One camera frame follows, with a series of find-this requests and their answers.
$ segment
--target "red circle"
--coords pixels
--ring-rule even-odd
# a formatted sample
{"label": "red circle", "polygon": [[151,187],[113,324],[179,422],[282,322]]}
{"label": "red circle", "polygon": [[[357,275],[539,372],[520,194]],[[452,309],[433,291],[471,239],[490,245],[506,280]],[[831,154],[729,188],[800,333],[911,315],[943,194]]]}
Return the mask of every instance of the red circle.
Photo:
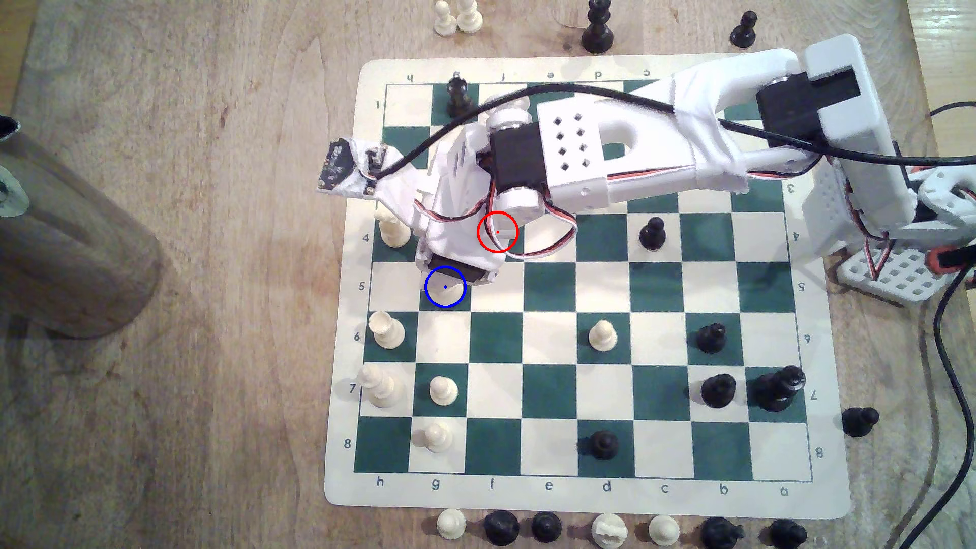
{"label": "red circle", "polygon": [[[488,219],[488,216],[494,214],[502,214],[504,216],[507,216],[509,219],[511,219],[512,224],[515,225],[515,238],[512,239],[511,244],[508,245],[508,248],[504,250],[493,250],[488,246],[486,246],[485,243],[481,241],[481,224],[484,223],[486,219]],[[513,218],[508,212],[503,212],[501,210],[488,212],[484,216],[482,216],[481,219],[478,221],[478,228],[474,231],[474,235],[478,237],[478,243],[481,244],[481,247],[493,254],[504,254],[505,252],[511,250],[511,248],[515,247],[515,244],[518,242],[518,233],[519,233],[518,223],[515,221],[515,218]]]}

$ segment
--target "black pawn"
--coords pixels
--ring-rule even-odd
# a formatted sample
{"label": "black pawn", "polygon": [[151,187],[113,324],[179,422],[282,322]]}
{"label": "black pawn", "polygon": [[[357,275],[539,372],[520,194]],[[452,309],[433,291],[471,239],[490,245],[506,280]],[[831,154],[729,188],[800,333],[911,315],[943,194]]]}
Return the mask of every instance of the black pawn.
{"label": "black pawn", "polygon": [[610,459],[620,450],[617,435],[609,431],[597,431],[590,435],[590,452],[596,459]]}
{"label": "black pawn", "polygon": [[720,373],[702,383],[702,400],[713,408],[723,408],[735,397],[735,378]]}
{"label": "black pawn", "polygon": [[769,540],[776,549],[796,549],[806,541],[806,528],[790,519],[777,519],[769,527]]}
{"label": "black pawn", "polygon": [[553,543],[562,533],[562,521],[549,511],[537,513],[532,518],[532,535],[540,543]]}
{"label": "black pawn", "polygon": [[610,0],[590,0],[587,12],[590,26],[583,31],[580,42],[591,54],[602,54],[613,46],[613,31],[607,27],[610,21]]}
{"label": "black pawn", "polygon": [[840,414],[840,423],[849,437],[861,438],[881,418],[874,408],[847,408]]}
{"label": "black pawn", "polygon": [[665,220],[659,217],[652,217],[647,225],[640,229],[640,234],[637,235],[637,239],[640,240],[640,245],[644,246],[649,250],[660,249],[661,246],[665,245]]}
{"label": "black pawn", "polygon": [[695,347],[702,353],[714,355],[725,348],[725,326],[716,322],[698,330]]}
{"label": "black pawn", "polygon": [[510,511],[492,511],[483,525],[485,537],[497,547],[511,545],[518,537],[518,519]]}
{"label": "black pawn", "polygon": [[806,375],[797,366],[787,366],[775,373],[756,378],[752,385],[755,403],[770,412],[783,411],[793,403],[793,396],[806,385]]}
{"label": "black pawn", "polygon": [[705,549],[732,549],[735,542],[746,537],[742,527],[733,526],[727,519],[709,517],[702,523],[702,544]]}
{"label": "black pawn", "polygon": [[759,21],[759,18],[755,15],[755,12],[750,10],[742,14],[742,20],[739,21],[739,26],[732,29],[732,34],[729,34],[729,42],[736,48],[746,49],[755,43],[755,22]]}

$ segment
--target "wooden table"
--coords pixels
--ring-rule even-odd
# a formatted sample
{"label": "wooden table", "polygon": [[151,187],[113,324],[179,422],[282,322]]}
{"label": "wooden table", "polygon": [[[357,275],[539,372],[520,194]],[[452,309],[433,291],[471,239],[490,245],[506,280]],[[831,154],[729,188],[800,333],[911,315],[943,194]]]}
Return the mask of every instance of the wooden table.
{"label": "wooden table", "polygon": [[[438,510],[322,495],[345,206],[312,192],[367,61],[585,54],[583,0],[481,8],[479,33],[439,38],[427,2],[41,4],[14,115],[155,232],[166,267],[136,321],[100,340],[0,316],[0,547],[488,546],[439,538]],[[611,53],[732,51],[746,9],[760,17],[754,50],[858,36],[902,149],[935,152],[901,0],[615,0]],[[803,522],[808,545],[890,547],[955,474],[962,422],[934,306],[830,290],[842,402],[882,423],[848,441],[853,511]],[[976,395],[972,331],[957,296],[946,337]],[[976,544],[974,487],[916,547]],[[554,546],[592,547],[592,515],[562,518]],[[648,519],[625,517],[631,530]],[[761,547],[768,521],[743,524],[739,546]]]}

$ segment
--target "blue circle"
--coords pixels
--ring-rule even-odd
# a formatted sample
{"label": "blue circle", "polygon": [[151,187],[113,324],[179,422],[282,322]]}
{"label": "blue circle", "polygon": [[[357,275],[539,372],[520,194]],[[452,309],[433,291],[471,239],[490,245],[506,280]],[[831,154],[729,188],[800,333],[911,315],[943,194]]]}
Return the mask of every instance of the blue circle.
{"label": "blue circle", "polygon": [[[455,273],[457,273],[458,274],[458,277],[461,279],[461,284],[464,285],[464,291],[461,292],[461,297],[458,298],[458,301],[455,301],[451,305],[441,305],[441,304],[437,303],[436,301],[433,300],[433,298],[430,297],[430,292],[427,291],[427,285],[430,283],[430,277],[433,276],[434,273],[436,273],[436,272],[438,272],[438,271],[440,271],[442,269],[450,269],[451,271],[454,271]],[[454,307],[455,305],[457,305],[457,304],[459,304],[459,303],[461,303],[462,301],[465,300],[465,296],[468,295],[468,281],[465,280],[465,276],[463,274],[461,274],[460,271],[458,271],[457,269],[455,269],[453,267],[448,267],[448,266],[445,265],[444,267],[438,267],[437,269],[431,269],[430,270],[430,273],[427,275],[427,279],[424,280],[424,293],[426,293],[427,298],[430,300],[430,302],[432,304],[436,305],[437,307],[440,307],[441,309],[450,309],[450,308]]]}

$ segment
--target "vinyl chess mat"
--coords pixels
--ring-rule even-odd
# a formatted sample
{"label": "vinyl chess mat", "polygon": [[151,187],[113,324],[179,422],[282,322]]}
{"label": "vinyl chess mat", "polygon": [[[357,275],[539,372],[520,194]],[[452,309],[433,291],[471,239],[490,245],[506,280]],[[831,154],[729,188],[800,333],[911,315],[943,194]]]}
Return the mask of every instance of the vinyl chess mat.
{"label": "vinyl chess mat", "polygon": [[[423,60],[367,63],[353,135],[407,152],[446,124],[455,70],[484,103],[536,82],[575,81],[626,92],[722,56]],[[539,102],[569,94],[531,98]],[[755,104],[726,118],[760,125]],[[745,149],[765,143],[746,136]],[[607,157],[626,152],[604,147]],[[426,168],[432,153],[414,164]],[[824,266],[806,249],[800,205],[811,176],[751,181],[748,193],[691,190],[579,215],[575,241],[541,260],[508,259],[498,279],[438,308],[414,264],[416,237],[380,240],[375,203],[346,207],[325,493],[340,505],[668,513],[828,519],[850,507]],[[667,242],[637,241],[650,217]],[[565,232],[544,217],[514,250],[545,247]],[[374,311],[403,323],[406,340],[381,348],[366,327]],[[606,318],[619,342],[592,349]],[[725,324],[726,347],[706,355],[698,328]],[[404,385],[378,408],[356,373],[373,363]],[[799,365],[806,387],[779,413],[751,402],[759,375]],[[713,409],[702,382],[737,381]],[[435,404],[428,383],[455,380],[460,394]],[[432,422],[453,432],[444,453],[419,437]],[[620,453],[600,461],[578,450],[610,430]]]}

